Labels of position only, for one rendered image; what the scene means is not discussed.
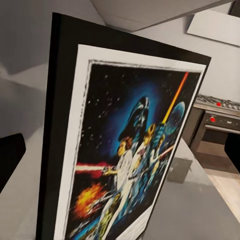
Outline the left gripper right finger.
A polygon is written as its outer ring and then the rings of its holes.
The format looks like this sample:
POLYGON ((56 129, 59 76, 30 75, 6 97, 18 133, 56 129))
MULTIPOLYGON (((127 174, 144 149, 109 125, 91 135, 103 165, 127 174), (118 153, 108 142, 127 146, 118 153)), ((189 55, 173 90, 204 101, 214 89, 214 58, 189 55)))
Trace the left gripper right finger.
POLYGON ((224 146, 224 151, 231 159, 237 170, 240 172, 240 134, 228 134, 224 146))

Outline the poster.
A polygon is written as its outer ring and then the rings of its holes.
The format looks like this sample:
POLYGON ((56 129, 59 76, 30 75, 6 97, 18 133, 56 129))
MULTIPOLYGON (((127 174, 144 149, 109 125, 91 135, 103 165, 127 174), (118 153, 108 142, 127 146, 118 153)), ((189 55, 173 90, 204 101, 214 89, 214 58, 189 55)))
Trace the poster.
POLYGON ((212 57, 53 12, 35 240, 138 240, 212 57))

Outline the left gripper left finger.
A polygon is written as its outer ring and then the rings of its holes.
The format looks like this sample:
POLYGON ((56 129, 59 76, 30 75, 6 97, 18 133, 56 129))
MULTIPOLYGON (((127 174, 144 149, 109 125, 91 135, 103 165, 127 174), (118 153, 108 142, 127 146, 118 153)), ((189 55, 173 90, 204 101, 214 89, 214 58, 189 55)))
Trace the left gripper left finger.
POLYGON ((21 133, 0 138, 0 193, 26 152, 21 133))

